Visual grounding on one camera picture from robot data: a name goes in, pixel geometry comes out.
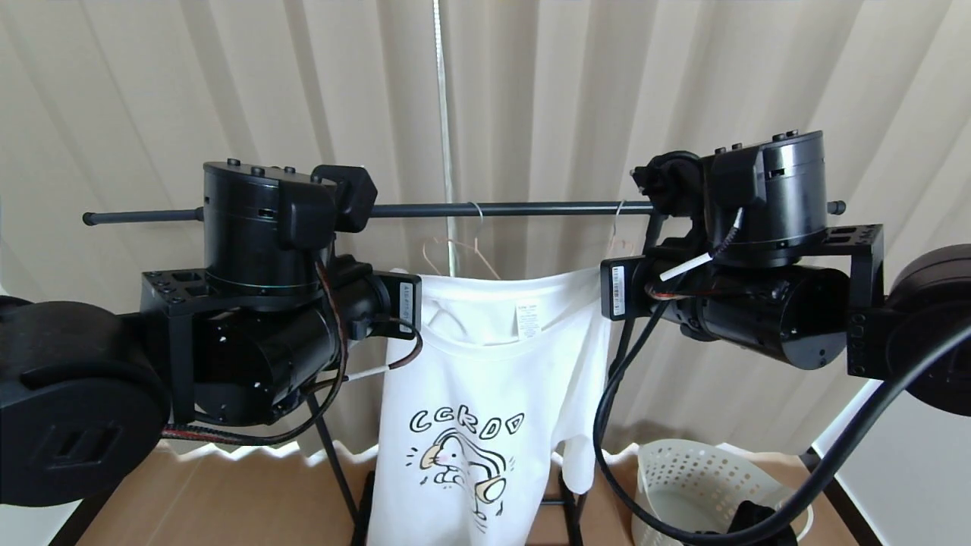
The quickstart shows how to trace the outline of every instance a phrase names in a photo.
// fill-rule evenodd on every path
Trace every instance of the wire hanger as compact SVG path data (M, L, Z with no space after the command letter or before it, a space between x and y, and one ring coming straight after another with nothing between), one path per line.
M623 204L626 202L627 201L625 199L622 199L617 205L617 210L614 212L614 225L611 228L610 241L607 242L607 253L604 257L611 257L611 251L614 249L615 243L619 243L620 248L623 251L626 251L627 247L630 247L630 251L627 256L634 256L634 245L630 241L626 239L620 239L617 241L617 220L620 218L620 209L623 208Z
M431 239L425 239L425 241L421 243L421 255L424 257L425 263L427 263L428 266L432 268L435 274L442 276L442 272L439 271L438 267L435 267L435 264L432 263L431 259L428 257L428 241L430 240L432 243L435 243L436 245L439 245L442 243L453 243L475 253L475 255L478 256L483 261L483 263L485 264L485 267L488 268L489 273L491 273L492 276L495 277L497 281L500 281L502 279L499 277L499 274L495 272L495 268L492 267L492 264L489 263L488 259L483 255L483 253L479 251L479 233L482 232L483 226L486 224L486 215L483 214L482 207L480 207L478 203L469 201L469 204L474 206L476 210L479 211L479 228L476 229L476 234L475 234L475 237L472 239L472 244L469 245L461 241L456 241L451 237L432 237Z

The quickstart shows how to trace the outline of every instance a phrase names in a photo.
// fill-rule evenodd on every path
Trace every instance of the shirt sleeve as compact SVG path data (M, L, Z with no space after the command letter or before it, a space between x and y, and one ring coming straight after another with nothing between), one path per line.
M609 344L610 322L596 312L583 349L576 355L577 364L553 432L554 443L564 442L563 481L577 495L593 485L593 419L603 393Z

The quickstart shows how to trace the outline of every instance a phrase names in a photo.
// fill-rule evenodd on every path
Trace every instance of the curtain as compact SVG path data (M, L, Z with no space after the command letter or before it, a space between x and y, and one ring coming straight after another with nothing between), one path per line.
M968 232L966 2L443 0L441 25L457 201L636 199L626 173L655 154L821 129L828 197L849 206L832 221L887 226L889 280ZM364 165L379 203L442 201L434 31L431 0L0 3L4 286L137 309L140 271L201 264L202 226L83 227L81 214L196 207L207 160ZM516 279L596 265L614 226L639 248L645 225L466 219L456 235L478 233ZM685 231L669 222L665 235ZM445 234L442 220L372 220L339 246L431 273L422 242ZM446 270L444 246L428 253ZM466 254L459 273L487 276ZM355 348L352 368L382 349ZM662 324L620 388L608 444L800 453L861 386L845 367L803 372ZM348 384L327 414L352 450L377 438L380 393L380 377Z

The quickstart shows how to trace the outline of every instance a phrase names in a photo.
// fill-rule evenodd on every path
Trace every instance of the clothes rack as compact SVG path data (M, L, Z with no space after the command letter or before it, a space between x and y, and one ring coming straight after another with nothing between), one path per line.
M387 218L446 218L446 217L529 217L529 216L619 216L653 214L650 201L546 201L546 202L508 202L508 203L416 203L397 205L375 205L371 213L373 219ZM138 222L187 222L204 220L203 207L174 211L134 211L122 213L84 213L82 219L87 225L101 223L138 223ZM312 414L319 406L311 396L307 405ZM371 504L374 497L375 473L369 472L364 484L360 501L353 497L347 476L341 467L334 449L333 439L327 424L320 416L316 421L317 431L323 448L334 471L337 485L354 522L352 546L364 546L371 520ZM558 491L556 495L544 496L543 506L563 507L567 537L570 546L584 544L581 535L580 518L586 503L586 494L574 497L563 481L563 474L557 474Z

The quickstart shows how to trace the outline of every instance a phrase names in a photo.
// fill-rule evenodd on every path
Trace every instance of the brown floor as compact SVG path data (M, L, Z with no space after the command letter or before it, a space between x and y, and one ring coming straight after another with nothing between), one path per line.
M353 461L342 454L356 495L364 486L372 458ZM780 482L797 487L808 472L796 457L756 454L756 464ZM637 461L615 466L634 491ZM556 491L551 479L549 492ZM816 522L803 546L851 546L853 536L825 498L814 503ZM627 545L630 513L598 476L581 520L584 542ZM330 465L299 452L283 457L263 449L233 460L223 452L177 456L160 446L118 487L79 542L80 546L286 544L344 545L353 525ZM565 545L562 509L540 509L530 545Z

